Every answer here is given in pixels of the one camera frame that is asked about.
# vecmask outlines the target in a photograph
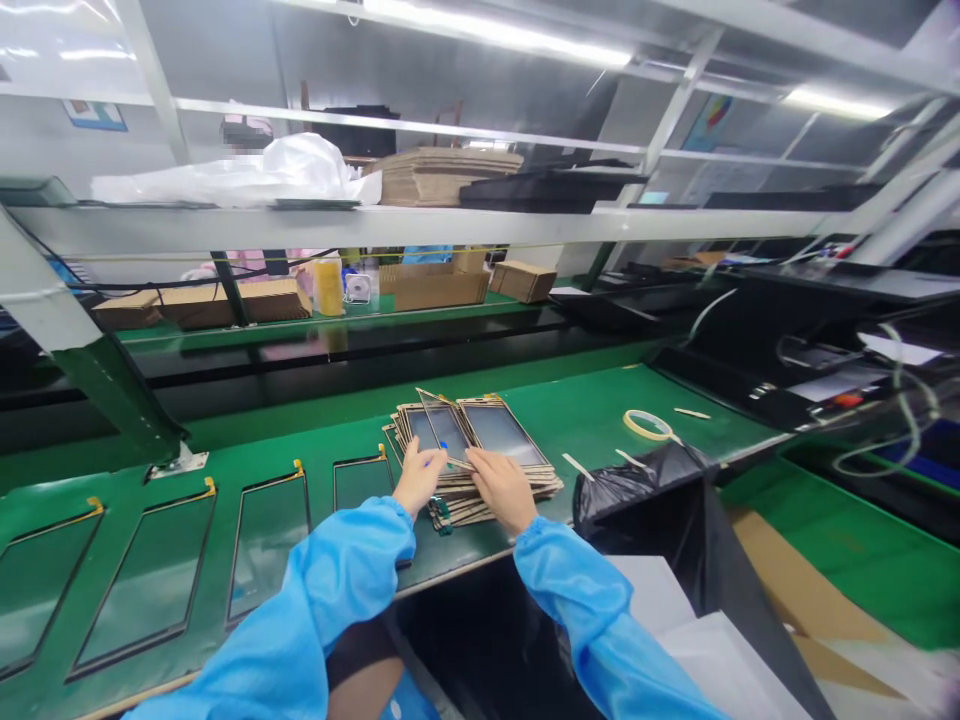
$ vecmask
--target fluorescent light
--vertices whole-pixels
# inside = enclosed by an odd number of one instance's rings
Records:
[[[526,51],[546,50],[604,67],[623,67],[633,57],[629,52],[573,42],[495,20],[419,7],[404,0],[364,0],[363,8],[371,14],[396,18],[440,34],[453,31],[457,35],[471,35],[495,45]]]
[[[844,100],[833,95],[824,95],[813,90],[797,88],[783,99],[787,105],[798,105],[811,110],[856,118],[858,120],[879,120],[892,113],[896,108],[870,105],[868,103]]]
[[[136,60],[137,56],[124,50],[65,50],[64,60]]]

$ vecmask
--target white shelf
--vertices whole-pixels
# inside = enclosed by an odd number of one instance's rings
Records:
[[[535,215],[380,206],[343,212],[100,207],[9,210],[54,251],[78,258],[244,249],[804,236],[833,229],[847,217],[846,213],[663,209]]]

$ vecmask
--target metal frame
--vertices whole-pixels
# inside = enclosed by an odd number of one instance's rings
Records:
[[[876,75],[960,95],[960,79],[951,68],[907,57],[889,45],[768,0],[653,1]]]

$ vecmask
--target tape roll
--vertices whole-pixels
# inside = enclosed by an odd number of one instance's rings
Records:
[[[640,427],[634,422],[633,418],[639,418],[641,420],[646,420],[651,425],[655,426],[660,432],[655,433],[647,430],[646,428]],[[627,410],[623,414],[623,424],[628,428],[633,430],[640,437],[645,437],[647,440],[669,440],[674,437],[673,428],[671,428],[667,423],[658,418],[656,415],[651,415],[648,412],[643,410]]]

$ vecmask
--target blue sleeve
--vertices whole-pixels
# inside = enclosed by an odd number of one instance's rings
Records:
[[[126,720],[326,718],[327,656],[347,627],[387,609],[395,564],[415,549],[413,521],[393,498],[334,513],[293,548],[280,592],[240,623],[196,680]]]
[[[630,615],[627,579],[569,527],[537,518],[514,559],[534,600],[566,629],[577,678],[604,717],[726,717]]]

